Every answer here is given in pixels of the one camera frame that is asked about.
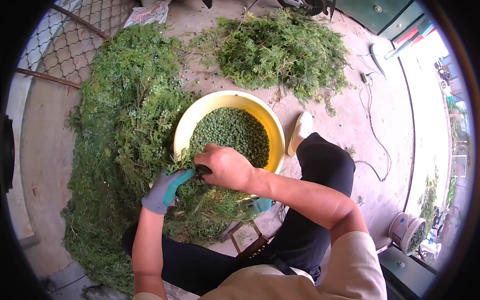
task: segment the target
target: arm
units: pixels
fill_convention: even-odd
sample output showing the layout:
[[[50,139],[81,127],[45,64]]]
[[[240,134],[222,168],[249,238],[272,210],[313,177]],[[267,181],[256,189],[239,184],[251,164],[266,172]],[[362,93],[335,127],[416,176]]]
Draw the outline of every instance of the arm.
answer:
[[[166,300],[162,280],[163,216],[142,207],[133,242],[132,269],[134,294],[147,292]]]
[[[208,183],[268,197],[290,206],[327,228],[332,244],[347,232],[368,233],[360,210],[344,194],[317,183],[254,168],[232,148],[208,144],[204,153],[195,155],[195,164],[206,165],[212,170],[212,174],[204,175]]]
[[[150,293],[167,300],[162,280],[163,218],[175,199],[177,187],[194,175],[192,169],[167,175],[163,170],[148,195],[142,199],[142,210],[133,241],[133,294]]]

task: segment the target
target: plastic bucket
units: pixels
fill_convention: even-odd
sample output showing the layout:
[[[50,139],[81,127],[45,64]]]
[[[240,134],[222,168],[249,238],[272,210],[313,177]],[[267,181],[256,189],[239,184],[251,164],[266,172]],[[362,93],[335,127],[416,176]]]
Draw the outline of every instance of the plastic bucket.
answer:
[[[425,222],[424,218],[415,218],[406,213],[399,213],[390,224],[388,237],[402,249],[403,254],[410,255],[411,253],[407,252],[408,243],[423,222]]]
[[[265,127],[270,140],[267,171],[280,173],[285,156],[282,125],[271,108],[259,98],[239,91],[219,91],[203,96],[183,114],[175,130],[173,151],[180,157],[182,149],[190,147],[190,138],[197,123],[217,108],[239,108],[253,115]]]

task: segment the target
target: lattice fence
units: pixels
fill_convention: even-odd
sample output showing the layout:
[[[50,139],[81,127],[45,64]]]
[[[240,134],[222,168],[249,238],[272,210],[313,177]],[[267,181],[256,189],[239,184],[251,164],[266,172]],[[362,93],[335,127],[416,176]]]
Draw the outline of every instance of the lattice fence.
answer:
[[[85,81],[96,50],[122,27],[134,4],[133,0],[55,2],[33,32],[18,68],[77,84]]]

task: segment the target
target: power strip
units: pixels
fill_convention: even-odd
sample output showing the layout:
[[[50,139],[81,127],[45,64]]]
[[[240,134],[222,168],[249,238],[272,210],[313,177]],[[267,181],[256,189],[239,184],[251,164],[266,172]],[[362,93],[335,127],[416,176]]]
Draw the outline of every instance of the power strip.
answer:
[[[363,81],[364,84],[370,85],[370,74],[362,73],[362,74],[360,74],[360,76],[361,76],[361,80]]]

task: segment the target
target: white shoe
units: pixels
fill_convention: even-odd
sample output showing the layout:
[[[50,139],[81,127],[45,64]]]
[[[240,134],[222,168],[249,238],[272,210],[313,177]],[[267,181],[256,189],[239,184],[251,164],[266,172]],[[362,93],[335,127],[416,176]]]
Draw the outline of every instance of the white shoe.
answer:
[[[295,139],[299,137],[306,139],[312,133],[312,130],[313,117],[309,112],[304,111],[300,114],[297,119],[297,123],[295,124],[295,129],[293,130],[292,137],[290,138],[290,144],[288,145],[288,155],[291,157],[297,155],[297,149],[293,150],[292,147],[293,144],[297,144],[295,143]]]

